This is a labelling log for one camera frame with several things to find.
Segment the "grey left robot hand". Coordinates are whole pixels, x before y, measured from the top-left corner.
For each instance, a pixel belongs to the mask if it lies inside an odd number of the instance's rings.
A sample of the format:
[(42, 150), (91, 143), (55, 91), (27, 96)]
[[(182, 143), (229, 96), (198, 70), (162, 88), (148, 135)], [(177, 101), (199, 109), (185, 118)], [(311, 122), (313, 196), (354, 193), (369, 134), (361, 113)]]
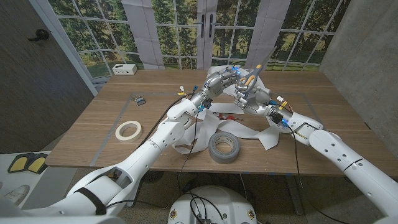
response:
[(225, 88), (236, 83), (239, 75), (240, 72), (231, 66), (212, 73), (206, 78), (203, 86), (200, 88), (200, 91), (195, 93), (190, 101), (196, 107), (203, 105), (208, 109), (211, 106), (211, 102), (214, 98), (220, 96)]

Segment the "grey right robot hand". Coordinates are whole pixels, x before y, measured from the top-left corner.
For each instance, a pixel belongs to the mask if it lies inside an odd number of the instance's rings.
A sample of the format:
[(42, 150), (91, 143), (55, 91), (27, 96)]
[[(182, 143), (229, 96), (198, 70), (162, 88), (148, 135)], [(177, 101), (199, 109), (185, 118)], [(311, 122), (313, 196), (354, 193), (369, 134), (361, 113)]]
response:
[(269, 96), (269, 89), (253, 86), (249, 90), (249, 87), (243, 84), (237, 84), (235, 88), (234, 103), (245, 113), (266, 117), (272, 122), (271, 125), (287, 127), (293, 112), (272, 100)]

